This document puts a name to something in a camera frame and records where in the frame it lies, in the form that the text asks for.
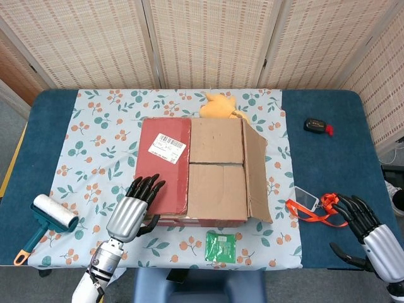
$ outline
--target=orange plush toy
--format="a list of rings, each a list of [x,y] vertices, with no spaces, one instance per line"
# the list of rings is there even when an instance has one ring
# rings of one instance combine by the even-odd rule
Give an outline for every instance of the orange plush toy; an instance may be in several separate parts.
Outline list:
[[[222,94],[212,95],[206,94],[208,103],[201,107],[199,110],[199,116],[202,118],[243,118],[248,124],[250,120],[248,116],[235,109],[235,97],[231,96],[227,98]]]

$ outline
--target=box flap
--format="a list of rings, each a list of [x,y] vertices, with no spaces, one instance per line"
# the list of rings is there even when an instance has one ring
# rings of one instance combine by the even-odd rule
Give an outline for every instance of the box flap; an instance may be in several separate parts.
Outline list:
[[[189,218],[247,220],[242,165],[189,164]]]
[[[246,170],[247,208],[250,217],[272,223],[266,189],[266,140],[242,120],[244,168]]]
[[[243,163],[241,119],[191,119],[191,163]]]

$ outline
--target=orange lanyard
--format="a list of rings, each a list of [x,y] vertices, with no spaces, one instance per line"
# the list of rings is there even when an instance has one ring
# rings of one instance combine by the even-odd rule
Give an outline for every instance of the orange lanyard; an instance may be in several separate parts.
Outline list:
[[[333,208],[333,204],[338,204],[339,199],[336,196],[335,193],[333,194],[325,194],[321,197],[321,206],[324,208],[324,210],[327,212],[327,215],[325,216],[318,216],[315,213],[309,211],[307,208],[304,208],[300,204],[296,203],[295,201],[288,199],[286,201],[286,207],[289,209],[289,212],[306,222],[323,222],[326,225],[332,226],[332,227],[344,227],[348,225],[348,222],[344,222],[340,225],[334,225],[332,223],[329,223],[327,219],[332,216],[336,215],[338,212]],[[296,209],[300,210],[301,212],[305,213],[306,215],[309,215],[309,218],[302,218],[299,217],[299,215],[296,212]]]

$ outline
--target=silver robotic hand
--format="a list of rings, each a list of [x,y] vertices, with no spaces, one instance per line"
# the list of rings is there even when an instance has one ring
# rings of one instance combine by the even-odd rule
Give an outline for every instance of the silver robotic hand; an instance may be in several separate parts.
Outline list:
[[[124,243],[154,229],[160,215],[153,216],[147,226],[141,227],[141,224],[158,191],[165,184],[165,181],[160,181],[154,185],[158,177],[158,174],[144,179],[139,177],[132,182],[107,224],[110,239],[95,251],[71,302],[98,303],[122,258]]]
[[[404,302],[404,251],[385,224],[381,224],[371,208],[362,199],[338,194],[343,203],[333,205],[348,222],[348,226],[362,245],[366,258],[349,256],[338,245],[330,243],[331,249],[344,262],[363,270],[374,272],[388,282],[387,290],[394,302]]]

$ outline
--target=floral tablecloth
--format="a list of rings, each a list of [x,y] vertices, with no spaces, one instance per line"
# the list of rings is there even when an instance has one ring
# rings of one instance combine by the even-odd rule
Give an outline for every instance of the floral tablecloth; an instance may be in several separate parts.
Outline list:
[[[294,185],[280,90],[209,90],[234,95],[237,109],[268,140],[266,174],[273,224],[250,219],[236,229],[157,227],[124,245],[120,267],[282,270],[301,267],[298,221],[285,200]],[[201,90],[80,90],[50,196],[80,217],[71,234],[50,230],[28,260],[37,268],[84,267],[101,241],[116,204],[134,177],[146,117],[198,117]],[[235,234],[236,262],[205,261],[206,232]]]

